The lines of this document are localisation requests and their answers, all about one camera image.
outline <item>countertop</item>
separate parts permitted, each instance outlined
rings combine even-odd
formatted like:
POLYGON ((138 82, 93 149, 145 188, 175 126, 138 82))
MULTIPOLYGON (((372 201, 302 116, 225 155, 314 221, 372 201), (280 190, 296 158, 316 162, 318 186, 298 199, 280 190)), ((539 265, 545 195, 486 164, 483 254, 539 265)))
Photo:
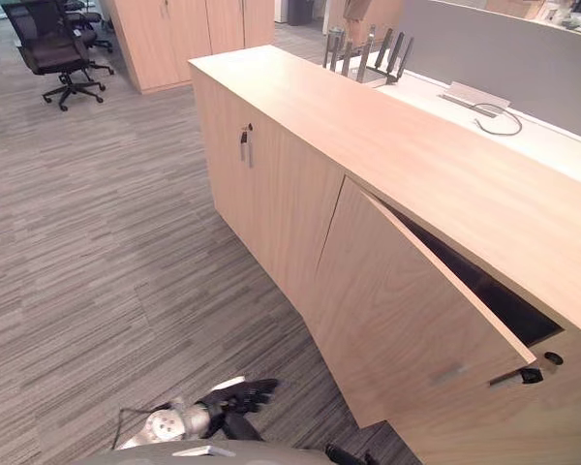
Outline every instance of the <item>countertop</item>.
POLYGON ((558 324, 581 330, 580 181, 274 46, 191 63, 558 324))
MULTIPOLYGON (((378 51, 371 53, 368 63, 374 63, 378 55, 378 51)), ((356 79, 360 58, 360 56, 355 56, 351 59, 350 78, 356 79)), ((386 67, 385 61, 383 60, 382 64, 383 70, 386 67)), ((342 66, 342 60, 338 61, 336 71, 340 72, 342 66)), ((377 80, 366 82, 366 85, 375 88, 379 92, 456 123, 465 129, 505 145, 581 182, 580 136, 540 121, 513 108, 508 108, 508 110, 516 114, 521 120, 523 131, 514 137, 494 136, 482 131, 474 121, 478 119, 485 128, 503 133, 515 130, 516 123, 505 114, 491 118, 441 98, 440 96, 449 87, 447 84, 405 71, 396 84, 385 85, 384 77, 380 77, 376 73, 368 72, 368 74, 370 77, 377 77, 377 80)))

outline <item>cable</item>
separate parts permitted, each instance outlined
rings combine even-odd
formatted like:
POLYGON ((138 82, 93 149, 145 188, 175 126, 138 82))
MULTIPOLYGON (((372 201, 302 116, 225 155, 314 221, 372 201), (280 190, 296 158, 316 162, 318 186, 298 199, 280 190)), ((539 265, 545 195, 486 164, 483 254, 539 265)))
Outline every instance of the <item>cable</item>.
POLYGON ((482 106, 489 106, 489 107, 493 107, 494 109, 500 109, 502 112, 504 112, 505 114, 507 114, 508 116, 510 116, 514 121, 516 121, 516 124, 518 125, 518 129, 515 132, 513 132, 513 133, 494 133, 493 131, 489 131, 484 126, 482 126, 482 123, 480 123, 480 120, 476 118, 474 120, 475 124, 477 124, 477 126, 482 131, 484 131, 485 133, 488 133, 488 134, 493 135, 493 136, 516 136, 521 131, 523 131, 523 123, 518 118, 518 116, 516 114, 513 114, 513 113, 509 112, 507 109, 505 109, 503 107, 500 107, 499 105, 488 104, 488 103, 475 104, 475 105, 471 105, 470 106, 470 109, 476 109, 476 108, 482 107, 482 106))
POLYGON ((140 409, 129 409, 123 408, 118 411, 118 426, 116 427, 116 434, 114 434, 114 441, 112 441, 112 450, 116 449, 116 443, 118 443, 118 438, 120 438, 120 429, 123 425, 123 413, 130 412, 132 414, 140 414, 140 415, 151 415, 157 412, 158 410, 162 410, 157 408, 155 410, 140 410, 140 409))

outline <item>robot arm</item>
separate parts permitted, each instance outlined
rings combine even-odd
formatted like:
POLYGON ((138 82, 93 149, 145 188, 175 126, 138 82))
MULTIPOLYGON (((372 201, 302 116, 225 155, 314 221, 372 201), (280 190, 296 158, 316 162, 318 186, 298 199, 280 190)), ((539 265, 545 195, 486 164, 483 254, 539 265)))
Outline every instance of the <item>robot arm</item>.
POLYGON ((277 380, 245 382, 239 378, 230 384, 213 388, 190 407, 186 408, 182 399, 176 399, 169 406, 153 412, 139 433, 119 449, 182 439, 210 438, 220 428, 224 429, 229 439, 261 441, 258 431, 243 415, 258 412, 261 404, 269 402, 277 386, 277 380))

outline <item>black office chair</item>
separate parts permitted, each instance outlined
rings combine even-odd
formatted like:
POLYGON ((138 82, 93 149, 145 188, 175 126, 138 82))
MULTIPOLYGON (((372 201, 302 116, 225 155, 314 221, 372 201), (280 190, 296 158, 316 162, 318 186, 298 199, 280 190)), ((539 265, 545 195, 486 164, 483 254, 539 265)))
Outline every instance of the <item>black office chair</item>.
POLYGON ((2 8, 21 41, 18 49, 26 66, 35 75, 60 74, 60 81, 65 84, 43 94, 46 102, 51 103, 50 96, 62 94, 58 106, 67 111, 65 101, 79 92, 95 97, 101 104, 104 99, 87 88, 98 86, 104 91, 103 84, 97 81, 73 82, 71 79, 75 71, 86 73, 90 60, 86 46, 76 35, 58 1, 20 0, 19 3, 2 5, 2 8))
POLYGON ((82 39, 87 47, 100 47, 105 48, 107 53, 114 52, 114 45, 111 41, 99 39, 93 24, 101 23, 102 17, 99 13, 88 10, 88 2, 84 4, 79 0, 63 0, 63 6, 71 24, 81 31, 82 39))

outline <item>metal handle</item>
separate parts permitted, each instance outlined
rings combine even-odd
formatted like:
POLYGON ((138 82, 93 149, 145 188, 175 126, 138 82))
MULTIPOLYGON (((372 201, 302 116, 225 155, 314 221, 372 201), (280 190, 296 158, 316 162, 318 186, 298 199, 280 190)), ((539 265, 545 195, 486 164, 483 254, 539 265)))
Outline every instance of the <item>metal handle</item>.
POLYGON ((239 147, 240 147, 240 160, 242 162, 245 162, 245 150, 244 147, 245 145, 248 143, 248 132, 247 132, 247 128, 244 128, 243 132, 241 133, 241 140, 239 142, 239 147))
POLYGON ((250 133, 254 131, 254 126, 252 123, 248 124, 246 127, 242 128, 243 132, 241 133, 241 161, 245 161, 245 146, 247 145, 248 149, 248 167, 254 167, 254 157, 252 153, 252 138, 250 137, 250 133))
POLYGON ((502 388, 511 385, 535 385, 544 380, 538 368, 521 368, 507 375, 503 375, 489 383, 489 388, 502 388))

